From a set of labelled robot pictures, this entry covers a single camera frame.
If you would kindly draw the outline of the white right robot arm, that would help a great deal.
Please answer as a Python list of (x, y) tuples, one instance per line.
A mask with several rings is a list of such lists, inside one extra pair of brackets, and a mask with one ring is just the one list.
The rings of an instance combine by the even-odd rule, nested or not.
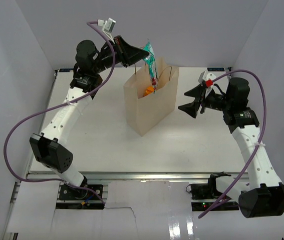
[(204, 113), (205, 109), (221, 111), (223, 120), (236, 141), (248, 173), (249, 184), (245, 185), (231, 175), (220, 172), (210, 175), (208, 195), (218, 200), (213, 209), (227, 200), (238, 203), (245, 218), (280, 216), (284, 213), (284, 184), (276, 174), (265, 145), (260, 140), (263, 133), (255, 112), (250, 109), (247, 80), (232, 77), (226, 92), (215, 93), (213, 80), (201, 80), (199, 85), (185, 92), (194, 101), (178, 107), (191, 117)]

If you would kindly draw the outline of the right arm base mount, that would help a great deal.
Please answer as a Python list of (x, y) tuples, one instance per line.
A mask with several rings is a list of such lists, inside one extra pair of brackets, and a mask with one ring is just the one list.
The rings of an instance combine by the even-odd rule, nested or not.
[[(231, 175), (225, 172), (212, 173), (207, 180), (207, 183), (192, 183), (189, 184), (185, 191), (191, 194), (193, 202), (192, 211), (200, 212), (209, 208), (216, 199), (221, 196), (221, 192), (216, 189), (216, 179), (219, 177), (230, 177)], [(219, 205), (213, 209), (213, 211), (237, 211), (239, 206), (237, 202), (232, 201), (229, 197), (225, 196), (222, 202), (226, 203)]]

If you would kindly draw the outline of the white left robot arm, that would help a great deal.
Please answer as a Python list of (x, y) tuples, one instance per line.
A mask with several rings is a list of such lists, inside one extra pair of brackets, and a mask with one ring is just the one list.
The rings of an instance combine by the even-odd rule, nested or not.
[(148, 56), (148, 51), (129, 45), (120, 35), (107, 41), (100, 50), (91, 40), (81, 41), (76, 47), (73, 79), (63, 101), (64, 106), (40, 134), (34, 133), (30, 137), (36, 161), (72, 185), (70, 194), (75, 199), (81, 200), (87, 195), (87, 179), (72, 163), (73, 154), (66, 148), (67, 139), (103, 83), (100, 73), (113, 64), (129, 67)]

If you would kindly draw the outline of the teal snack packet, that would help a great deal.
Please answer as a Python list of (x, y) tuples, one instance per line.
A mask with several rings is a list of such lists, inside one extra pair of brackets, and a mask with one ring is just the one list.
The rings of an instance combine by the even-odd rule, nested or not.
[(148, 65), (148, 71), (149, 71), (151, 85), (153, 86), (153, 92), (156, 92), (158, 86), (158, 74), (157, 74), (155, 54), (150, 41), (147, 42), (143, 50), (149, 53), (149, 55), (145, 57), (143, 60)]

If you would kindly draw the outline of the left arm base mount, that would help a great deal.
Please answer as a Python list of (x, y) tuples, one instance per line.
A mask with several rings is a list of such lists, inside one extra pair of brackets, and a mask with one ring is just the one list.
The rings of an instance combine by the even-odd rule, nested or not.
[(60, 185), (56, 209), (58, 210), (102, 210), (104, 204), (96, 194), (88, 190)]

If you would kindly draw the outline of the orange gummy snack bag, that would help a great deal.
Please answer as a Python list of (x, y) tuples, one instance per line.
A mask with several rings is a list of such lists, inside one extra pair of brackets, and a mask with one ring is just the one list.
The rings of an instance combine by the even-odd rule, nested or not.
[(143, 96), (145, 97), (145, 96), (152, 94), (152, 93), (154, 93), (154, 87), (152, 85), (150, 85), (145, 89)]

